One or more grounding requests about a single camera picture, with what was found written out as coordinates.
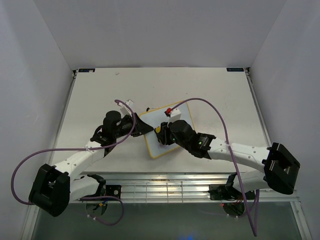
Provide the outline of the yellow whiteboard eraser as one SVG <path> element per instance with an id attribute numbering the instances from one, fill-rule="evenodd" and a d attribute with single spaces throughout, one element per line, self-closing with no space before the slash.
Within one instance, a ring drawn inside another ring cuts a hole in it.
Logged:
<path id="1" fill-rule="evenodd" d="M 161 127 L 160 126 L 158 126 L 158 127 L 156 127 L 155 129 L 154 129 L 154 131 L 155 131 L 155 133 L 156 134 L 159 134 L 160 132 L 161 132 Z"/>

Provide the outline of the yellow framed whiteboard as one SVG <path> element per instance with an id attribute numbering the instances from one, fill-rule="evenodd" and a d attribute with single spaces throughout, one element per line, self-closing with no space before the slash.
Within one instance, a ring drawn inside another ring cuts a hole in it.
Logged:
<path id="1" fill-rule="evenodd" d="M 146 111 L 140 114 L 139 118 L 146 124 L 152 126 L 154 129 L 159 127 L 162 122 L 168 122 L 169 118 L 165 115 L 165 110 L 168 108 L 173 109 L 179 102 L 162 106 L 161 109 Z M 183 103 L 178 107 L 181 112 L 180 120 L 186 121 L 195 130 L 194 122 L 192 119 L 191 111 L 188 103 Z M 162 145 L 158 142 L 155 131 L 151 131 L 144 135 L 149 155 L 152 159 L 159 158 L 173 150 L 178 149 L 180 146 L 177 144 Z"/>

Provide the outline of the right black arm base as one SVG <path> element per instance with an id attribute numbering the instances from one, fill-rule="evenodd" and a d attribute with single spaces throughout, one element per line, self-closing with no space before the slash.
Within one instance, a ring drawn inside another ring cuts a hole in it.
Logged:
<path id="1" fill-rule="evenodd" d="M 237 201 L 243 199 L 243 194 L 232 186 L 210 184 L 208 193 L 211 200 Z"/>

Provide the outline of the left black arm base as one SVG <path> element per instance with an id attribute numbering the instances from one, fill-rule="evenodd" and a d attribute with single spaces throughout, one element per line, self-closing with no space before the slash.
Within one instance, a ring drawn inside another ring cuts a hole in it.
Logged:
<path id="1" fill-rule="evenodd" d="M 103 187 L 102 195 L 103 196 L 111 196 L 121 199 L 122 194 L 122 186 L 116 184 L 107 184 Z"/>

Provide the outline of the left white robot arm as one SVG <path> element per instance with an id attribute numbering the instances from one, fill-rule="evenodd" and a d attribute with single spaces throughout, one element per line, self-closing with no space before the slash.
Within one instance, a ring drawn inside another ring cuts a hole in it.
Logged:
<path id="1" fill-rule="evenodd" d="M 129 135 L 139 137 L 153 131 L 139 116 L 121 116 L 115 110 L 106 113 L 102 125 L 98 126 L 83 151 L 55 165 L 42 165 L 35 177 L 29 201 L 53 217 L 59 216 L 75 200 L 106 195 L 106 181 L 97 174 L 82 176 L 93 163 L 105 158 L 116 146 L 119 138 Z"/>

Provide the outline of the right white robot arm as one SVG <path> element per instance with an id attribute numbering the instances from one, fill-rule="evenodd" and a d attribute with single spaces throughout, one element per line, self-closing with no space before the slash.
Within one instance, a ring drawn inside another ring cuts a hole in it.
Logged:
<path id="1" fill-rule="evenodd" d="M 221 190 L 237 199 L 244 192 L 272 189 L 280 194 L 294 192 L 299 161 L 282 144 L 270 147 L 227 144 L 211 134 L 196 132 L 185 120 L 163 122 L 154 129 L 156 138 L 164 146 L 177 144 L 196 158 L 222 160 L 252 168 L 245 173 L 232 173 Z"/>

